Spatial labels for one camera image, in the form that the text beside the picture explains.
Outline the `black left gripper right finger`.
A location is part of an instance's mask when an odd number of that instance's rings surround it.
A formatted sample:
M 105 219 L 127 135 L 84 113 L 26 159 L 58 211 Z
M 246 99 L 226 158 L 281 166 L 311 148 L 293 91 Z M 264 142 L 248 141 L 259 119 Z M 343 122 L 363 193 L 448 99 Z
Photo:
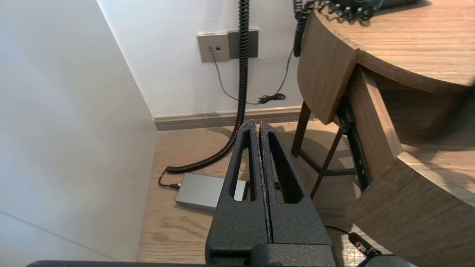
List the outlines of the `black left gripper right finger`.
M 278 131 L 261 123 L 259 141 L 272 242 L 332 246 Z

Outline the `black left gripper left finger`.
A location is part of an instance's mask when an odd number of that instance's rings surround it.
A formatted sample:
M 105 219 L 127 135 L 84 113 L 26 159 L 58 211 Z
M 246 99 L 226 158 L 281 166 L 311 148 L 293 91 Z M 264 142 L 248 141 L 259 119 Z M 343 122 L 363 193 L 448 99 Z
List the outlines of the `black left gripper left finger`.
M 248 151 L 250 201 L 236 201 L 236 183 L 244 150 Z M 263 177 L 255 120 L 239 128 L 229 167 L 205 243 L 205 262 L 211 266 L 244 266 L 251 250 L 270 240 L 268 197 Z

